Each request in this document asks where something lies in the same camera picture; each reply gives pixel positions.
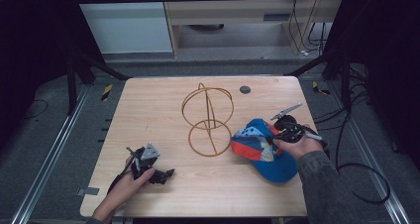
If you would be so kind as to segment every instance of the person's right hand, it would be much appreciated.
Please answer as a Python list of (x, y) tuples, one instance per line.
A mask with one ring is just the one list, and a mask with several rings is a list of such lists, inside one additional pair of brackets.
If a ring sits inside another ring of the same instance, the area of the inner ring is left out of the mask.
[(297, 161), (307, 153), (315, 151), (324, 151), (322, 145), (318, 141), (307, 136), (303, 136), (297, 143), (286, 143), (279, 139), (274, 139), (272, 141), (281, 150), (290, 153)]

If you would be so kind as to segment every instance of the floor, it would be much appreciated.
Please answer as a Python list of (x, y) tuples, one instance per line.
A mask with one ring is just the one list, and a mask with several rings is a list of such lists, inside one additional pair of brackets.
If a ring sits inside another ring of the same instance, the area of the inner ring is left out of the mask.
[[(311, 39), (319, 39), (321, 28), (317, 27)], [(282, 75), (320, 53), (316, 50), (308, 56), (295, 55), (278, 24), (225, 25), (221, 30), (186, 26), (182, 33), (177, 57), (145, 57), (140, 62), (110, 62), (109, 65), (139, 77)], [(317, 48), (309, 43), (307, 47)], [(332, 152), (337, 149), (336, 144), (341, 144), (341, 164), (359, 162), (379, 168), (392, 188), (392, 198), (385, 204), (372, 205), (361, 201), (364, 215), (371, 223), (420, 223), (420, 172), (408, 156), (392, 151), (386, 131), (369, 105), (363, 87), (354, 88), (353, 96), (362, 96), (354, 102), (355, 109), (341, 141), (337, 127), (343, 124), (343, 114), (321, 122), (325, 114), (341, 109), (337, 95), (339, 80), (324, 81), (320, 76), (323, 66), (320, 64), (299, 77), (312, 116), (319, 122), (320, 135), (330, 141)], [(26, 208), (29, 214), (22, 218), (33, 223), (85, 220), (78, 213), (83, 191), (88, 186), (124, 88), (124, 81), (93, 70), (97, 76), (94, 85), (81, 85), (77, 81), (79, 98), (83, 100), (77, 117), (66, 116), (65, 77), (44, 84), (37, 91), (37, 100), (29, 109), (27, 119), (22, 121), (10, 141), (12, 149), (1, 154), (0, 223), (9, 223), (16, 213), (21, 213), (17, 212), (20, 207)], [(320, 90), (314, 90), (314, 81)], [(105, 102), (101, 101), (104, 88), (110, 83), (113, 84), (110, 96)], [(325, 91), (330, 91), (331, 95), (326, 95)], [(63, 124), (68, 119), (73, 119), (68, 125), (71, 132), (62, 134)], [(45, 168), (45, 161), (50, 161), (51, 168), (45, 178), (41, 178), (39, 170)], [(383, 197), (384, 184), (370, 172), (349, 168), (343, 176), (359, 195), (375, 200)]]

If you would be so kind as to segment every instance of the person's left hand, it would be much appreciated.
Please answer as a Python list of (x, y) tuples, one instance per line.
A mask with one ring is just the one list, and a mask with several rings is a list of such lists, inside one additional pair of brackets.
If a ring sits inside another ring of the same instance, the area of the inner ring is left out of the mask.
[(146, 170), (139, 178), (134, 180), (133, 173), (128, 172), (115, 184), (105, 199), (93, 212), (92, 217), (98, 221), (109, 223), (115, 210), (127, 202), (139, 189), (148, 182), (155, 173), (154, 168)]

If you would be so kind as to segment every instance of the cabinet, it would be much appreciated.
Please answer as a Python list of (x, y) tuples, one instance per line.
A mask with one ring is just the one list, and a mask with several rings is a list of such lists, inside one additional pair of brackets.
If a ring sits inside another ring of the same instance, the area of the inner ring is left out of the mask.
[(298, 53), (304, 48), (312, 23), (333, 22), (340, 3), (341, 0), (166, 2), (164, 8), (175, 55), (183, 25), (272, 22), (282, 23), (290, 45)]

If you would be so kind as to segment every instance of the wooden table top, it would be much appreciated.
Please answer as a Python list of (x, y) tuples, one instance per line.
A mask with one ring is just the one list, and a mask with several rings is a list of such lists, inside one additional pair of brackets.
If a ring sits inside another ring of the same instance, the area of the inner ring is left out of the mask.
[[(299, 124), (315, 128), (300, 84), (292, 76), (222, 76), (222, 77), (147, 77), (132, 78), (125, 85), (107, 138), (96, 164), (89, 187), (99, 188), (97, 195), (84, 196), (80, 213), (91, 216), (103, 200), (115, 176), (124, 168), (135, 150), (153, 143), (160, 152), (154, 167), (175, 173), (166, 184), (150, 184), (122, 206), (117, 216), (126, 217), (276, 217), (305, 216), (302, 183), (297, 174), (290, 181), (275, 184), (265, 180), (250, 161), (230, 148), (216, 157), (195, 153), (214, 153), (206, 130), (192, 129), (206, 120), (205, 93), (184, 99), (198, 89), (208, 90), (215, 118), (226, 127), (211, 130), (217, 151), (226, 148), (232, 135), (254, 118), (267, 122), (280, 110), (302, 103), (289, 113)], [(244, 94), (242, 86), (251, 92)]]

